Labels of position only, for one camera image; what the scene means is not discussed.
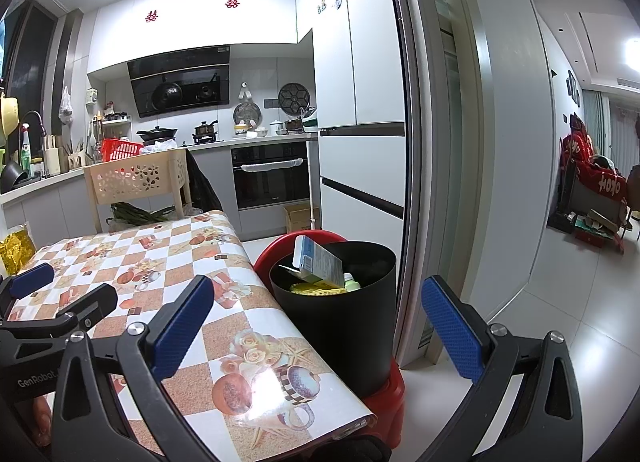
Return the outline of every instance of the table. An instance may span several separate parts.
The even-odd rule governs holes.
[[[9,319],[54,317],[109,283],[118,305],[89,331],[96,338],[148,323],[195,275],[213,280],[215,303],[180,369],[162,384],[222,462],[289,452],[370,416],[278,307],[221,211],[65,239],[40,249],[25,269],[42,262],[54,268],[53,282],[18,300]],[[229,402],[221,381],[246,385],[251,397]],[[140,444],[159,451],[126,381],[113,382]]]

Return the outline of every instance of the green vegetable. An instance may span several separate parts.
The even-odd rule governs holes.
[[[173,206],[170,206],[158,211],[154,211],[153,213],[149,213],[149,211],[145,211],[143,209],[135,207],[128,202],[117,202],[115,204],[111,204],[113,217],[117,220],[124,220],[124,222],[128,222],[133,226],[143,226],[145,224],[166,222],[167,219],[165,215],[171,213],[171,211],[173,211],[174,209],[175,208]]]

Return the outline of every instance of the ceiling light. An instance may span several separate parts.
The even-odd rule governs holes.
[[[640,39],[632,38],[626,43],[626,64],[640,72]]]

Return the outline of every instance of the cardboard box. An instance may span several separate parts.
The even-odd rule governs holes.
[[[290,204],[284,207],[287,220],[287,233],[311,229],[311,211],[309,203]],[[320,229],[320,209],[314,206],[314,217],[316,218],[316,229]]]

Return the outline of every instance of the black trash can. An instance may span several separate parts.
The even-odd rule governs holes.
[[[300,283],[279,265],[271,269],[276,301],[311,346],[358,397],[377,392],[389,377],[396,325],[396,255],[369,242],[336,242],[322,247],[342,260],[362,287],[333,296],[296,295]]]

